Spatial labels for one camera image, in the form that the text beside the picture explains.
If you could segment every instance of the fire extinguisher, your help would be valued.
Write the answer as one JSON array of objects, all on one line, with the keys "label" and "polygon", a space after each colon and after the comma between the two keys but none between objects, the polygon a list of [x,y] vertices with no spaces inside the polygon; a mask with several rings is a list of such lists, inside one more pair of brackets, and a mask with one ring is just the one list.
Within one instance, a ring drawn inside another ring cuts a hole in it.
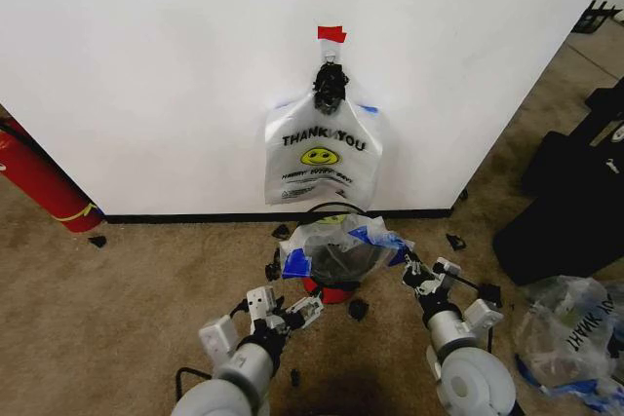
[{"label": "fire extinguisher", "polygon": [[73,233],[103,216],[15,119],[0,120],[0,173]]}]

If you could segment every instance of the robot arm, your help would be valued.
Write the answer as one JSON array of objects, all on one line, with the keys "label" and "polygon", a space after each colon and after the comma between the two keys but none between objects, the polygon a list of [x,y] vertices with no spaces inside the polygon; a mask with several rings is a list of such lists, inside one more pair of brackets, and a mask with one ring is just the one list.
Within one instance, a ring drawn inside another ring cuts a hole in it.
[{"label": "robot arm", "polygon": [[[292,331],[310,325],[323,310],[318,297],[305,297],[287,310],[281,305],[272,286],[258,287],[247,293],[231,315],[200,329],[214,376],[189,390],[173,416],[268,415],[269,382]],[[251,334],[242,340],[232,322],[237,310],[248,310],[252,319]]]},{"label": "robot arm", "polygon": [[[440,258],[430,270],[415,253],[406,254],[403,283],[423,310],[431,334],[427,360],[438,384],[438,397],[451,416],[522,415],[507,368],[478,347],[482,334],[502,320],[494,306],[477,299],[462,314],[449,302],[449,290],[460,268]],[[251,334],[241,340],[232,316],[250,313]],[[273,288],[247,293],[230,315],[210,321],[200,339],[214,365],[214,378],[182,397],[173,416],[268,416],[269,382],[280,366],[280,355],[293,332],[320,317],[319,297],[305,297],[282,309]]]},{"label": "robot arm", "polygon": [[478,348],[478,339],[503,316],[477,299],[462,315],[449,302],[460,268],[439,258],[432,270],[409,251],[403,283],[413,289],[431,334],[427,361],[438,384],[438,397],[451,416],[524,414],[507,368]]}]

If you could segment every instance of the yellow smiley face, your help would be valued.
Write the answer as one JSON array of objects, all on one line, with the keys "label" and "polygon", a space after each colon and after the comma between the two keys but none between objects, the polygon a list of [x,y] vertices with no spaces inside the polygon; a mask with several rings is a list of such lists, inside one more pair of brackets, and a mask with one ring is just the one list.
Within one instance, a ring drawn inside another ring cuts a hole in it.
[{"label": "yellow smiley face", "polygon": [[336,153],[322,146],[312,148],[301,156],[301,163],[309,166],[335,165],[339,160]]}]

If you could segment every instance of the beige carpet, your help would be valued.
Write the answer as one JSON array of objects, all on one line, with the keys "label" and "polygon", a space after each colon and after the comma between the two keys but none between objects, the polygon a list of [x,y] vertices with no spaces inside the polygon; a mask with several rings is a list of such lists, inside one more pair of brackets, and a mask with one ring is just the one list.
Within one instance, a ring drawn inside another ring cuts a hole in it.
[{"label": "beige carpet", "polygon": [[[622,51],[624,28],[620,33]],[[518,182],[544,133],[568,132],[586,113],[584,97],[614,83],[563,45],[452,217],[387,221],[416,242],[426,261],[444,256],[467,278],[502,285],[507,319],[495,331],[494,353],[512,369],[527,414],[589,412],[573,398],[549,401],[514,370],[510,305],[522,299],[498,267],[492,235],[529,203]],[[6,415],[169,414],[176,370],[211,370],[198,328],[265,283],[263,267],[276,246],[270,233],[277,223],[102,225],[95,233],[108,244],[98,249],[4,178],[0,208],[0,412]],[[453,252],[445,233],[461,236],[467,248]],[[623,273],[614,264],[600,276]],[[272,414],[444,414],[425,362],[428,336],[400,277],[399,267],[366,280],[357,294],[370,303],[362,322],[348,318],[345,305],[331,306],[293,337],[272,384]],[[288,303],[303,294],[297,281],[275,285]],[[473,296],[459,285],[453,297],[465,307]],[[236,323],[241,333],[248,327],[246,316]],[[297,389],[290,384],[294,367],[301,374]]]}]

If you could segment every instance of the clear plastic bag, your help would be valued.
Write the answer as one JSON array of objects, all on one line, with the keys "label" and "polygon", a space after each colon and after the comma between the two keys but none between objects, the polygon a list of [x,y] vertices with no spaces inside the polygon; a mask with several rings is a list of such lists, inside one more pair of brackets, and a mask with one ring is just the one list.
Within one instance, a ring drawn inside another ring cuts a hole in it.
[{"label": "clear plastic bag", "polygon": [[528,286],[531,307],[516,332],[518,355],[537,381],[557,387],[609,376],[614,304],[600,283],[554,277]]},{"label": "clear plastic bag", "polygon": [[624,304],[591,278],[553,277],[525,293],[530,308],[514,337],[521,373],[549,396],[574,394],[595,411],[624,415],[609,352]]},{"label": "clear plastic bag", "polygon": [[413,243],[388,231],[383,218],[329,216],[298,226],[280,242],[282,278],[312,277],[317,283],[360,282],[382,264],[403,262]]}]

